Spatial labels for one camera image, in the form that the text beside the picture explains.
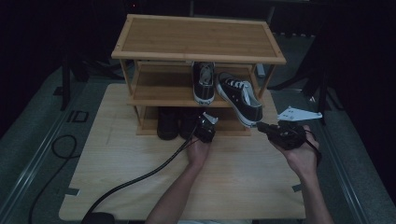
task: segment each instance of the person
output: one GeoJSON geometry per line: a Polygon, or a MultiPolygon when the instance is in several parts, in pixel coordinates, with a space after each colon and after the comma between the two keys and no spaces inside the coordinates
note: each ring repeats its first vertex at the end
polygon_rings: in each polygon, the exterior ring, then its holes
{"type": "MultiPolygon", "coordinates": [[[[308,131],[306,132],[306,139],[318,148],[318,142],[314,139],[309,127],[304,126],[304,128],[308,131]]],[[[285,156],[290,168],[301,180],[306,222],[310,224],[333,223],[319,187],[317,158],[314,149],[307,143],[293,150],[285,150],[274,143],[272,145],[285,156]]],[[[209,151],[210,144],[205,144],[195,137],[192,138],[187,151],[188,165],[149,213],[146,220],[147,224],[178,223],[189,198],[192,185],[204,167],[209,151]]],[[[219,222],[192,221],[191,223],[219,222]]]]}

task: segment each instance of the black cable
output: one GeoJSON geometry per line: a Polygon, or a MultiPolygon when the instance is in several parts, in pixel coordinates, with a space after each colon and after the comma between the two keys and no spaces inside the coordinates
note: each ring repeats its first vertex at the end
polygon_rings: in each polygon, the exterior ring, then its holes
{"type": "MultiPolygon", "coordinates": [[[[316,137],[311,131],[308,131],[308,130],[305,130],[305,131],[306,131],[307,133],[311,133],[312,136],[314,137],[315,141],[317,141],[317,137],[316,137]]],[[[315,155],[317,156],[317,166],[319,166],[319,163],[320,163],[321,158],[322,158],[322,155],[321,155],[319,149],[318,149],[317,147],[315,147],[314,144],[312,144],[312,143],[311,143],[310,141],[308,141],[308,139],[306,139],[306,138],[305,138],[305,142],[306,142],[309,146],[311,146],[311,147],[314,149],[315,155]]]]}
{"type": "Polygon", "coordinates": [[[115,193],[116,191],[120,190],[120,189],[124,189],[132,184],[135,184],[139,181],[142,181],[152,175],[157,174],[159,171],[161,171],[161,169],[163,169],[166,165],[169,164],[169,162],[171,162],[177,155],[178,153],[180,153],[182,150],[184,150],[185,148],[189,147],[190,145],[192,145],[193,143],[195,143],[196,141],[190,143],[188,145],[188,143],[190,142],[190,140],[192,139],[192,135],[195,132],[196,126],[194,127],[193,131],[191,132],[191,135],[186,139],[186,141],[183,143],[183,145],[180,146],[180,148],[177,149],[177,151],[166,161],[164,162],[161,166],[159,166],[158,168],[156,168],[155,170],[149,172],[146,175],[142,175],[139,176],[138,178],[135,178],[131,181],[128,181],[124,184],[118,185],[115,188],[109,190],[107,193],[105,193],[104,195],[102,195],[102,197],[100,197],[98,200],[96,200],[96,202],[91,206],[91,208],[88,210],[88,212],[85,214],[84,218],[82,219],[81,223],[84,223],[85,220],[87,220],[86,218],[88,217],[89,214],[91,214],[93,212],[93,210],[108,196],[110,196],[111,194],[115,193]]]}
{"type": "Polygon", "coordinates": [[[40,199],[41,195],[44,193],[44,191],[45,191],[45,189],[47,188],[47,186],[50,184],[50,182],[53,180],[53,178],[55,178],[55,176],[61,172],[61,170],[66,166],[66,164],[67,164],[70,160],[79,157],[79,155],[73,156],[73,154],[75,153],[76,149],[77,149],[77,139],[76,139],[75,136],[73,136],[73,135],[71,135],[71,134],[61,135],[61,136],[57,137],[55,140],[53,140],[53,142],[52,142],[52,144],[51,144],[51,150],[52,150],[52,152],[55,154],[56,157],[58,157],[58,158],[60,158],[60,159],[64,159],[65,161],[64,161],[64,163],[62,164],[62,166],[59,167],[59,169],[55,172],[55,174],[52,175],[52,177],[51,177],[51,178],[49,179],[49,181],[44,185],[44,187],[40,190],[40,192],[35,196],[35,200],[33,201],[32,205],[31,205],[31,207],[30,207],[30,210],[29,210],[29,223],[30,223],[30,224],[33,223],[33,212],[34,212],[34,209],[35,209],[35,205],[37,204],[37,202],[38,202],[38,200],[40,199]],[[63,138],[66,138],[66,137],[72,138],[73,141],[74,141],[74,145],[73,145],[73,148],[72,148],[72,151],[70,152],[70,154],[69,154],[68,156],[65,157],[65,156],[62,156],[62,155],[60,155],[60,154],[58,154],[58,153],[56,152],[55,144],[56,144],[60,139],[63,139],[63,138]]]}

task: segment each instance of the sneaker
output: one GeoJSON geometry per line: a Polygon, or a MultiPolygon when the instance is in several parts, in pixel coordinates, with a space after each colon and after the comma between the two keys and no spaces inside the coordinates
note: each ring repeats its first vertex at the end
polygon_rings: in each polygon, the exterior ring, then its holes
{"type": "Polygon", "coordinates": [[[219,95],[229,102],[242,124],[256,126],[262,119],[262,104],[256,99],[248,81],[239,80],[228,73],[220,73],[216,79],[219,95]]]}
{"type": "Polygon", "coordinates": [[[172,140],[178,136],[177,107],[158,107],[157,135],[162,140],[172,140]]]}
{"type": "Polygon", "coordinates": [[[204,107],[181,107],[180,108],[180,137],[188,139],[197,126],[198,118],[205,111],[204,107]]]}
{"type": "Polygon", "coordinates": [[[210,105],[215,99],[213,85],[214,63],[193,63],[192,88],[194,100],[199,105],[210,105]]]}

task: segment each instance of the floor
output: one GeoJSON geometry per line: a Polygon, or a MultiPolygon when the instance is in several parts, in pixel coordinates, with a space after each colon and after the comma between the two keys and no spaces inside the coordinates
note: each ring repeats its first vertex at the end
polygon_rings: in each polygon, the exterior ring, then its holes
{"type": "MultiPolygon", "coordinates": [[[[303,36],[276,36],[288,63],[276,69],[270,85],[293,77],[312,39],[313,37],[303,36]]],[[[63,156],[70,154],[73,149],[76,150],[73,155],[81,152],[106,86],[113,82],[122,80],[112,80],[95,71],[92,71],[88,83],[79,83],[73,79],[72,101],[65,111],[60,111],[62,98],[52,95],[55,88],[62,85],[61,69],[43,83],[0,141],[0,223],[77,223],[60,220],[58,211],[78,159],[69,160],[58,174],[57,171],[65,160],[55,156],[55,152],[63,156]],[[64,134],[73,134],[77,145],[70,137],[56,140],[64,134]],[[37,198],[51,179],[42,195],[37,198]]],[[[300,92],[304,82],[302,80],[282,91],[272,91],[278,112],[289,105],[316,110],[317,97],[307,97],[300,92]]],[[[318,168],[318,177],[335,222],[395,223],[395,205],[382,186],[348,115],[328,101],[325,119],[326,126],[318,120],[305,123],[311,126],[320,142],[323,161],[318,168]]],[[[298,222],[260,220],[260,223],[298,222]]]]}

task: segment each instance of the wooden shoe rack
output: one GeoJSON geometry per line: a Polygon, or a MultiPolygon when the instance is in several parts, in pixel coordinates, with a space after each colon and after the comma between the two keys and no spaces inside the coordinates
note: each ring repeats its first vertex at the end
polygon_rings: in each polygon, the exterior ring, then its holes
{"type": "MultiPolygon", "coordinates": [[[[286,63],[265,21],[128,15],[112,58],[120,59],[130,102],[139,121],[136,134],[156,134],[158,106],[199,106],[193,100],[192,62],[215,62],[215,74],[248,80],[262,95],[277,64],[286,63]],[[134,60],[132,80],[126,60],[134,60]],[[257,63],[270,64],[259,87],[257,63]]],[[[250,135],[231,106],[215,91],[206,110],[218,117],[219,135],[250,135]]]]}

